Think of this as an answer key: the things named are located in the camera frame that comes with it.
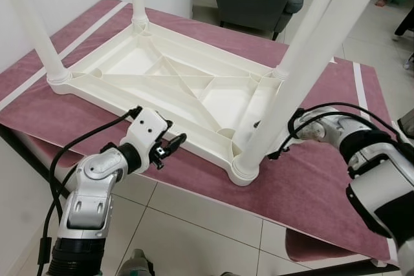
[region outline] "tile floor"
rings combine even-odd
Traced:
[[[215,0],[194,1],[193,18],[217,25]],[[311,1],[305,0],[303,10],[279,35],[279,42],[292,40]],[[412,34],[398,43],[390,40],[409,6],[377,8],[372,2],[336,53],[338,57],[376,68],[395,120],[412,109],[414,103],[414,74],[402,68],[413,47]],[[228,27],[270,37],[270,34],[249,28]],[[155,263],[158,276],[210,276],[224,271],[242,276],[276,276],[365,259],[357,255],[293,263],[284,249],[285,228],[141,176],[130,177],[128,183],[118,186],[114,193],[116,205],[103,259],[104,275],[114,275],[134,248],[145,250]],[[36,252],[37,247],[19,276],[34,275]]]

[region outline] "armchair cushion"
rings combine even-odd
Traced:
[[[303,7],[303,0],[287,0],[284,11],[286,13],[297,13]]]

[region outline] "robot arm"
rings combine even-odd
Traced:
[[[144,108],[119,147],[110,143],[78,164],[77,188],[65,204],[47,275],[99,274],[112,217],[111,191],[117,182],[132,172],[143,173],[151,163],[163,167],[162,159],[186,140],[181,134],[163,147],[162,137],[171,126],[156,111]]]
[[[292,128],[336,109],[325,107],[294,117]],[[346,194],[368,228],[395,241],[404,276],[414,275],[414,153],[382,131],[348,116],[324,116],[297,132],[301,140],[333,145],[353,179]]]

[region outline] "pink cloth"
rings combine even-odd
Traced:
[[[99,2],[70,24],[69,34],[64,28],[54,35],[54,44],[60,49],[67,46],[76,37],[72,32],[82,33],[117,3],[115,0]],[[64,64],[72,65],[124,29],[130,23],[131,14],[131,6],[121,10],[68,55]],[[162,12],[148,10],[147,14],[153,23],[264,65],[276,66],[287,49],[281,43]],[[358,103],[352,62],[336,61],[338,64],[329,64],[321,75],[304,107],[325,101]],[[0,75],[0,98],[40,68],[41,63],[33,52],[22,58]],[[389,122],[375,70],[363,65],[361,69],[368,108]],[[54,94],[45,77],[0,112],[0,123],[57,146],[113,119],[113,114],[74,95]],[[109,141],[118,143],[128,125],[124,122],[97,134],[77,145],[74,151],[92,154]],[[349,251],[389,259],[386,240],[370,232],[348,203],[345,188],[350,179],[346,165],[330,145],[307,142],[292,146],[291,152],[283,154],[278,161],[264,160],[259,177],[248,187],[234,185],[220,167],[184,149],[165,164],[163,170],[152,167],[146,175],[251,211]]]

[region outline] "grout line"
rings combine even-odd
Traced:
[[[166,212],[164,212],[164,211],[158,210],[158,209],[153,208],[153,207],[151,207],[151,206],[148,206],[147,208],[152,209],[152,210],[155,210],[155,211],[158,211],[159,213],[163,213],[163,214],[165,214],[165,215],[167,215],[167,216],[170,216],[170,217],[176,218],[176,219],[181,220],[181,221],[184,221],[184,222],[186,222],[186,223],[192,224],[193,226],[197,226],[197,227],[199,227],[199,228],[205,229],[205,230],[210,231],[210,232],[212,232],[212,233],[215,233],[215,234],[217,234],[217,235],[223,236],[223,237],[225,237],[225,238],[227,238],[227,239],[234,240],[235,242],[238,242],[238,243],[240,243],[240,244],[243,244],[243,245],[249,246],[249,247],[254,248],[254,249],[259,249],[259,248],[255,247],[255,246],[252,246],[252,245],[246,244],[245,242],[241,242],[240,240],[237,240],[237,239],[234,239],[234,238],[232,238],[232,237],[229,237],[229,236],[223,235],[223,234],[221,234],[221,233],[218,233],[218,232],[216,232],[216,231],[213,231],[212,229],[205,228],[204,226],[200,226],[200,225],[198,225],[198,224],[195,224],[195,223],[192,223],[192,222],[190,222],[190,221],[187,221],[187,220],[181,219],[181,218],[176,217],[176,216],[174,216],[174,215],[170,215],[169,213],[166,213]]]
[[[153,195],[154,195],[154,192],[155,192],[155,189],[157,188],[157,186],[158,186],[158,182],[155,184],[154,190],[153,190],[153,192],[151,193],[151,196],[149,197],[149,200],[148,200],[148,202],[147,202],[147,204],[146,204],[146,207],[148,207],[149,202],[150,202],[150,201],[151,201],[151,199],[153,198]]]
[[[141,203],[138,203],[138,202],[135,202],[134,200],[131,200],[130,198],[126,198],[126,197],[123,197],[123,196],[120,196],[120,195],[118,195],[118,194],[114,194],[114,193],[111,193],[113,196],[117,196],[117,197],[120,197],[120,198],[123,198],[124,200],[128,200],[128,201],[130,201],[130,202],[132,202],[132,203],[136,203],[136,204],[138,204],[138,205],[141,205],[141,206],[143,206],[143,207],[146,207],[146,205],[144,205],[144,204],[141,204]]]
[[[129,247],[130,247],[130,245],[131,245],[131,243],[132,243],[132,241],[135,237],[136,231],[138,231],[138,227],[140,226],[140,223],[141,223],[142,219],[144,218],[144,215],[145,215],[146,211],[147,211],[147,207],[145,207],[144,212],[142,213],[142,216],[141,216],[140,220],[138,221],[138,224],[136,225],[135,231],[132,234],[131,240],[129,241],[127,248],[125,249],[124,255],[122,256],[122,260],[121,260],[120,264],[118,265],[118,268],[116,269],[115,275],[118,275],[119,269],[121,268],[121,265],[124,262],[127,251],[128,251],[128,249],[129,249]]]
[[[300,266],[302,266],[303,268],[307,268],[308,270],[313,270],[313,268],[310,268],[310,267],[308,267],[308,266],[306,266],[306,265],[303,265],[303,264],[300,264],[300,263],[298,263],[298,262],[294,262],[294,261],[291,261],[291,260],[289,260],[289,259],[286,259],[286,258],[280,257],[280,256],[278,256],[278,255],[275,255],[274,253],[270,253],[269,251],[266,251],[266,250],[263,250],[263,249],[261,249],[260,251],[262,251],[262,252],[264,252],[264,253],[267,253],[268,255],[272,255],[273,257],[277,257],[277,258],[279,258],[279,259],[285,260],[285,261],[287,261],[287,262],[290,262],[290,263],[294,263],[294,264],[300,265]]]
[[[347,56],[345,55],[345,48],[343,47],[343,43],[341,44],[342,46],[342,52],[343,52],[343,59],[347,59]]]
[[[260,241],[259,241],[259,255],[257,256],[257,268],[256,268],[256,276],[259,273],[259,262],[260,262],[260,249],[261,249],[261,238],[263,236],[263,222],[264,220],[261,219],[261,229],[260,229]]]

